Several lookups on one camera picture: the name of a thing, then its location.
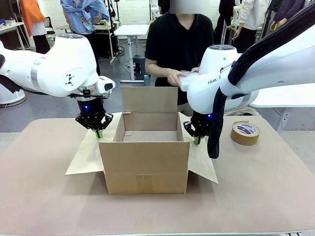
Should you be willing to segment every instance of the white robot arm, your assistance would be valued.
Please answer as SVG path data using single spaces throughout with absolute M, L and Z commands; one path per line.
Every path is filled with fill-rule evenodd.
M 98 76 L 91 45 L 78 34 L 59 35 L 45 55 L 0 47 L 0 83 L 12 92 L 24 89 L 75 97 L 81 111 L 76 120 L 99 137 L 112 119 L 104 110 L 102 99 L 109 96 L 115 82 Z
M 314 14 L 315 2 L 242 55 L 228 45 L 207 49 L 200 75 L 188 88 L 188 102 L 194 113 L 184 127 L 196 138 L 196 144 L 209 136 L 211 158 L 219 156 L 224 109 L 251 102 L 255 97 L 252 92 L 259 89 L 315 82 Z
M 158 0 L 153 0 L 152 1 L 152 6 L 151 6 L 151 13 L 153 15 L 153 19 L 158 18 L 161 16 L 158 8 Z
M 253 102 L 260 89 L 315 83 L 315 26 L 256 61 L 237 86 L 230 86 L 231 64 L 241 54 L 234 47 L 209 47 L 202 59 L 199 76 L 191 81 L 187 97 L 192 109 L 201 114 L 212 113 L 218 88 L 228 96 L 225 110 Z M 247 96 L 231 99 L 237 94 Z

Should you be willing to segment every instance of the blue shirt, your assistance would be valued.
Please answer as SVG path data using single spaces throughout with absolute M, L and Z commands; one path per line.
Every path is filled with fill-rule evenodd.
M 102 0 L 60 0 L 71 29 L 76 33 L 93 33 L 94 17 L 102 13 L 102 19 L 109 19 L 109 13 Z

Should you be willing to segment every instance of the black pants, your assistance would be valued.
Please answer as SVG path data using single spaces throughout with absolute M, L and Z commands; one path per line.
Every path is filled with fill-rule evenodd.
M 50 50 L 49 43 L 47 41 L 46 35 L 33 36 L 36 52 L 46 54 Z
M 218 18 L 217 27 L 215 28 L 215 31 L 214 31 L 214 37 L 213 37 L 214 44 L 221 44 L 223 27 L 224 27 L 224 17 L 220 15 Z M 228 44 L 230 31 L 231 30 L 226 29 L 224 44 Z
M 254 44 L 256 32 L 257 30 L 242 28 L 239 36 L 234 40 L 234 47 L 238 53 L 243 53 Z
M 76 33 L 76 34 L 83 35 L 90 42 L 90 45 L 91 45 L 93 53 L 94 53 L 95 61 L 96 61 L 96 72 L 97 72 L 98 75 L 100 75 L 100 68 L 99 68 L 99 64 L 98 64 L 98 54 L 97 54 L 95 32 L 90 33 L 90 34 L 81 34 L 81 33 Z

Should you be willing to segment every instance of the orange jacket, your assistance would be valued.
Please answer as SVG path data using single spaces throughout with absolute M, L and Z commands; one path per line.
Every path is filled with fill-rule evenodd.
M 41 14 L 38 3 L 36 0 L 21 0 L 22 14 L 24 24 L 28 30 L 29 36 L 32 35 L 32 23 L 44 22 L 45 17 Z

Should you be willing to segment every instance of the person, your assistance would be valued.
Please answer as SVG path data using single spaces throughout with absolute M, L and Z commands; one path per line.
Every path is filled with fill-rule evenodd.
M 243 53 L 255 42 L 259 26 L 265 20 L 269 0 L 243 0 L 239 14 L 239 26 L 234 33 L 234 46 Z
M 217 27 L 214 31 L 214 43 L 221 44 L 221 38 L 223 33 L 224 21 L 226 22 L 226 37 L 224 44 L 228 44 L 228 36 L 231 31 L 231 17 L 233 16 L 233 7 L 235 6 L 235 0 L 221 0 L 219 4 L 219 18 Z
M 288 19 L 294 16 L 299 10 L 303 9 L 305 0 L 284 0 L 280 9 L 277 11 L 274 21 L 270 26 L 270 30 L 274 31 L 282 26 Z
M 265 23 L 264 23 L 264 26 L 263 26 L 263 29 L 264 29 L 265 27 L 267 27 L 267 31 L 266 31 L 266 35 L 265 35 L 265 36 L 270 35 L 271 32 L 272 32 L 272 31 L 270 30 L 270 26 L 271 26 L 271 24 L 272 24 L 272 22 L 273 22 L 273 20 L 274 20 L 274 17 L 275 17 L 275 15 L 276 15 L 277 11 L 279 10 L 279 8 L 280 8 L 280 6 L 281 6 L 281 2 L 282 2 L 282 0 L 272 0 L 272 1 L 270 2 L 270 4 L 269 4 L 268 10 L 267 10 L 267 12 L 266 12 L 266 14 L 265 14 Z M 269 22 L 267 22 L 267 17 L 268 17 L 268 15 L 269 15 L 269 12 L 270 12 L 270 11 L 271 11 L 270 20 L 269 20 Z
M 182 70 L 198 72 L 206 49 L 213 45 L 211 20 L 202 14 L 165 13 L 149 28 L 146 70 L 157 76 L 157 87 L 179 87 Z M 192 115 L 187 93 L 178 89 L 178 110 Z
M 170 0 L 158 0 L 158 8 L 161 13 L 161 15 L 164 15 L 166 12 L 169 11 L 170 8 Z
M 95 56 L 96 71 L 100 75 L 94 24 L 101 19 L 109 19 L 104 2 L 102 0 L 61 0 L 60 2 L 72 31 L 85 36 L 90 42 Z
M 21 9 L 27 32 L 30 37 L 33 36 L 36 52 L 46 54 L 50 46 L 46 38 L 45 17 L 39 9 L 38 2 L 21 0 Z

